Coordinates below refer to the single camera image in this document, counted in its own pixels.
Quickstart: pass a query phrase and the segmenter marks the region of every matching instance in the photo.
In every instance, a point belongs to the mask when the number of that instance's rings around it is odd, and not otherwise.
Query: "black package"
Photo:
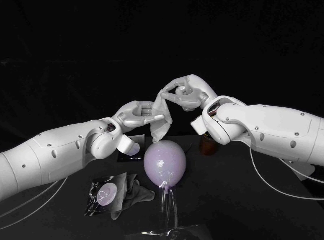
[[[92,180],[87,194],[87,206],[83,216],[113,213],[122,210],[122,202],[128,191],[126,173]]]
[[[118,152],[116,161],[118,162],[131,162],[143,160],[145,155],[145,135],[129,136],[131,140],[139,145],[139,151],[133,156],[125,155],[122,152]]]

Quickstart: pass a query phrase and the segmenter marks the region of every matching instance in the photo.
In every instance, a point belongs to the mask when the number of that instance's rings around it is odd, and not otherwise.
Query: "white tissue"
[[[164,138],[172,123],[169,109],[167,106],[165,99],[161,97],[161,93],[162,93],[162,90],[156,95],[156,98],[152,104],[151,114],[152,116],[162,114],[164,119],[149,124],[152,143],[156,143]]]

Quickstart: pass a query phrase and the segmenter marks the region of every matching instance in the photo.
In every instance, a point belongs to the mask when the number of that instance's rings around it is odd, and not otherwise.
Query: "brown bottle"
[[[203,155],[210,156],[216,153],[218,149],[218,143],[211,138],[208,132],[205,132],[200,139],[198,150]]]

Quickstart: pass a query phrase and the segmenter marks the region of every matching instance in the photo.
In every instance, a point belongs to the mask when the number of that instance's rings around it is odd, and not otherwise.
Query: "purple balloon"
[[[158,141],[148,147],[143,168],[152,183],[168,191],[185,173],[185,153],[172,141]]]

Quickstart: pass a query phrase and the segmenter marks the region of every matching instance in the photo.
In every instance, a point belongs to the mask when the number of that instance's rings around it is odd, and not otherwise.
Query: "black background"
[[[0,152],[190,74],[218,96],[324,118],[324,1],[0,0]],[[201,110],[167,104],[167,135],[195,135]]]

